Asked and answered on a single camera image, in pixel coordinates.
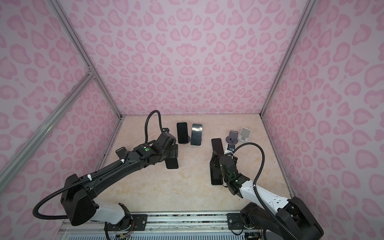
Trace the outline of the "black phone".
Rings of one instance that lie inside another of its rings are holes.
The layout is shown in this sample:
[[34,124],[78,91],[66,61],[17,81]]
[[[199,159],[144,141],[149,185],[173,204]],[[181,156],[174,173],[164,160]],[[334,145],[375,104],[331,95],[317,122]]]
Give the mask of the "black phone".
[[188,124],[186,122],[177,123],[178,143],[188,144],[190,137],[188,134]]
[[221,138],[211,139],[213,152],[215,152],[218,156],[224,155],[224,148]]
[[221,167],[219,164],[210,163],[210,174],[211,174],[211,184],[213,186],[218,186],[223,184],[223,176]]
[[179,168],[178,159],[177,158],[168,158],[168,159],[166,159],[166,167],[169,170],[178,169]]

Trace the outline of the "white folding phone stand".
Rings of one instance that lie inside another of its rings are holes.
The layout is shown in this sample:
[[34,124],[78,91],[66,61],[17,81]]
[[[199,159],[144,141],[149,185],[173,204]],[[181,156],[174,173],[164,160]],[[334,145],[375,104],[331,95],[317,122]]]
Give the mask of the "white folding phone stand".
[[252,131],[250,129],[242,128],[238,135],[238,140],[242,143],[247,143],[250,139],[251,134]]

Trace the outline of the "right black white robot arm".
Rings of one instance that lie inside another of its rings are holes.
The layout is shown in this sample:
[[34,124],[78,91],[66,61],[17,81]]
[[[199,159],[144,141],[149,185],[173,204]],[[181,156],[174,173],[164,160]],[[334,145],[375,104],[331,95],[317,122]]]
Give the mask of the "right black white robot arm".
[[239,173],[236,157],[213,153],[210,168],[214,185],[225,183],[232,195],[249,201],[240,211],[238,226],[268,230],[284,240],[319,240],[324,235],[324,230],[300,198],[281,197],[255,185]]

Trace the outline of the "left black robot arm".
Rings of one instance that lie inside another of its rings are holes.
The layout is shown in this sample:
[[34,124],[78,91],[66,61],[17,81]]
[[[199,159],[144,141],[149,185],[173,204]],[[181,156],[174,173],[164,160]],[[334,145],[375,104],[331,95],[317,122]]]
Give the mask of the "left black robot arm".
[[177,150],[176,138],[164,132],[157,140],[125,152],[119,161],[96,172],[82,177],[76,174],[67,177],[67,190],[62,193],[61,204],[71,225],[79,226],[92,221],[127,229],[131,217],[128,208],[121,203],[105,205],[96,199],[97,196],[129,174],[171,158]]

